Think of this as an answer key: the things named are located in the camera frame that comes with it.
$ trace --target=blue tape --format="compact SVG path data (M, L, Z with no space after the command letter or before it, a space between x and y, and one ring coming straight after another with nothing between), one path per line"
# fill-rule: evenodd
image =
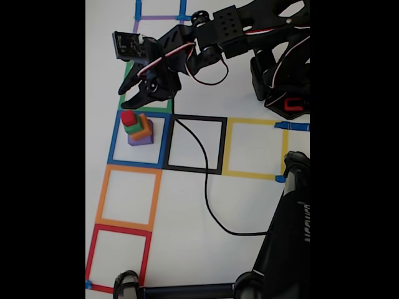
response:
M179 16L186 16L187 0L180 0Z
M135 20L139 21L142 19L142 0L136 0L136 15Z
M285 183L286 179L284 176L276 176L276 182Z
M282 121L280 123L276 123L274 127L285 130L310 132L310 123L291 123L289 121Z
M86 288L88 288L89 290L93 288L92 282L90 280L86 280Z
M191 20L191 16L176 16L176 20L190 21Z

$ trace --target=black square outline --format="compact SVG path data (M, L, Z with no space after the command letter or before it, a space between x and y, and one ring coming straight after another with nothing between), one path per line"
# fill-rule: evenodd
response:
M172 142L172 137L173 137L173 129L175 127L176 119L177 120L220 121L222 123L221 132L220 132L220 142L219 142L218 167L216 169L208 170L208 173L210 173L210 174L220 174L221 175L222 168L223 168L224 144L226 142L227 117L183 115L183 114L172 115L170 117L169 132L168 132L168 137L166 139L165 158L163 159L162 169L187 171L187 172L191 172L191 173L205 173L205 168L169 165L170 147L171 147L171 142Z

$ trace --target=green square outline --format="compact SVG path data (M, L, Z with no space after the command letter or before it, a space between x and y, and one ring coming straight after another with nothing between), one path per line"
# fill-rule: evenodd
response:
M125 69L125 75L123 78L126 78L127 74L129 74L130 69L133 67L133 61L129 61L126 63L126 69ZM118 103L118 110L125 110L120 108L120 105L125 101L125 94L121 95L119 97L119 103ZM159 108L159 107L141 107L139 109L135 109L134 111L140 111L140 112L158 112L158 113L172 113L172 102L169 99L168 104L166 108Z

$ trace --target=block stack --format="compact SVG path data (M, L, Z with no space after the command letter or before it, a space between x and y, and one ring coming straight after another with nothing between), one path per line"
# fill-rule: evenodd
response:
M154 143L153 122L144 113L137 115L133 110L124 110L120 114L120 119L131 146Z

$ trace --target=black cable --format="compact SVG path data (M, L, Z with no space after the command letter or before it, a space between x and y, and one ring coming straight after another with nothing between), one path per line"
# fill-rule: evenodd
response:
M187 65L187 72L189 73L190 77L191 77L194 81L196 81L196 82L198 82L198 83L200 83L200 84L203 84L203 85L207 85L207 86L215 86L215 85L217 85L217 84L222 83L222 82L224 81L224 79L226 79L227 76L228 76L228 74L229 74L229 67L228 67L227 63L224 61L223 57L221 57L220 60L222 61L222 63L223 63L224 66L226 67L226 75L224 75L224 77L223 77L220 81L218 81L218 82L215 82L215 83L208 83L208 82L203 82L203 81L198 80L198 79L191 73L191 71L188 69L188 65Z
M158 44L159 50L160 50L160 54L162 56L162 60L168 60L167 57L165 57L165 54L163 52L163 47L159 44L159 42L156 40L156 43ZM223 64L226 66L227 68L227 74L229 73L229 68L227 66L227 64L224 62L223 58L222 58L222 62ZM231 230L228 230L227 228L225 228L222 223L220 223L220 221L216 218L216 216L213 214L211 207L209 205L209 201L208 201L208 195L207 195L207 190L208 190L208 172L209 172L209 163L208 163L208 156L206 155L206 151L204 146L202 145L202 143L200 142L200 139L198 139L198 137L194 134L193 131L191 131L185 124L183 124L181 121L179 121L178 119L175 119L175 93L172 91L172 89L170 88L171 84L170 84L170 79L168 76L168 62L165 61L164 64L165 66L165 70L166 70L166 79L168 81L168 88L170 91L170 96L171 96L171 115L172 115L172 121L175 120L179 125L181 125L184 129L186 129L186 131L188 133L190 133L192 135L192 137L194 137L194 139L197 141L197 143L199 144L199 147L201 147L201 150L204 154L205 157L205 184L204 184L204 195L205 195L205 203L206 203L206 208L208 209L208 212L211 214L213 220L216 221L216 223L220 226L220 228L222 228L222 230L224 230L225 232L227 232L228 234L231 235L238 235L238 236L256 236L256 235L269 235L272 234L273 232L269 232L269 231L265 231L265 232L232 232Z

